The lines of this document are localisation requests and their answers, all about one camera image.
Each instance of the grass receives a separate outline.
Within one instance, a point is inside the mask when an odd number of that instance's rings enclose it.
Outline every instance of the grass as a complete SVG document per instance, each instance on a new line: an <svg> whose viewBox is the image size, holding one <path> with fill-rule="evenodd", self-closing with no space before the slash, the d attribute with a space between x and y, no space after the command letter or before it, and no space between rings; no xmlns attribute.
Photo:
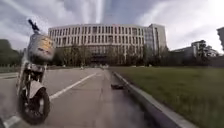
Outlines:
<svg viewBox="0 0 224 128"><path fill-rule="evenodd" d="M224 69L111 69L199 127L224 128Z"/></svg>

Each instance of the tire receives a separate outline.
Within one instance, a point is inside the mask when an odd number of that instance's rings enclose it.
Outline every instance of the tire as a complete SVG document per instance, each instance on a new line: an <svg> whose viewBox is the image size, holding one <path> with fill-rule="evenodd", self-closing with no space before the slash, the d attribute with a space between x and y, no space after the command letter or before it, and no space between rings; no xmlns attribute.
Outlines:
<svg viewBox="0 0 224 128"><path fill-rule="evenodd" d="M40 89L35 96L43 99L44 103L43 114L41 114L41 116L39 117L33 117L26 113L26 91L22 91L18 97L18 111L20 113L20 116L24 121L31 125L39 125L43 123L50 112L50 100L46 90L44 88Z"/></svg>

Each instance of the motorcycle handlebar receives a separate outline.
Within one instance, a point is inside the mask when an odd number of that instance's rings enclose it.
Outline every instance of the motorcycle handlebar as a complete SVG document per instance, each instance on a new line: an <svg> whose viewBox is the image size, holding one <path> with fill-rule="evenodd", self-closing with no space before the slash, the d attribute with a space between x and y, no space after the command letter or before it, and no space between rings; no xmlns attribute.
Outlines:
<svg viewBox="0 0 224 128"><path fill-rule="evenodd" d="M40 29L38 28L38 26L36 25L36 23L33 23L33 21L31 19L28 19L29 24L32 26L32 29L35 31L39 31Z"/></svg>

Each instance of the blue sky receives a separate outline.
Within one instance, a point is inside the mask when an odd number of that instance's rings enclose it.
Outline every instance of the blue sky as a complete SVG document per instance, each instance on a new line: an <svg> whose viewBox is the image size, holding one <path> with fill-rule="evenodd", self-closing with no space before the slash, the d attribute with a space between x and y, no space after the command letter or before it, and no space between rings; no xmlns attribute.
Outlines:
<svg viewBox="0 0 224 128"><path fill-rule="evenodd" d="M26 47L32 34L27 18L46 33L68 24L156 23L166 27L171 50L204 39L222 52L216 29L224 26L223 5L223 0L0 0L0 38L15 49Z"/></svg>

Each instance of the motorcycle fender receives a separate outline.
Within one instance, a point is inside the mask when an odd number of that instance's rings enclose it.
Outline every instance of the motorcycle fender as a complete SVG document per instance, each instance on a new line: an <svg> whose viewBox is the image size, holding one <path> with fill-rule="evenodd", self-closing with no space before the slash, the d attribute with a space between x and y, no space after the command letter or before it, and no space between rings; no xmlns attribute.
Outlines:
<svg viewBox="0 0 224 128"><path fill-rule="evenodd" d="M38 81L32 81L30 84L30 95L29 98L33 98L35 94L38 92L40 89L46 89L40 82Z"/></svg>

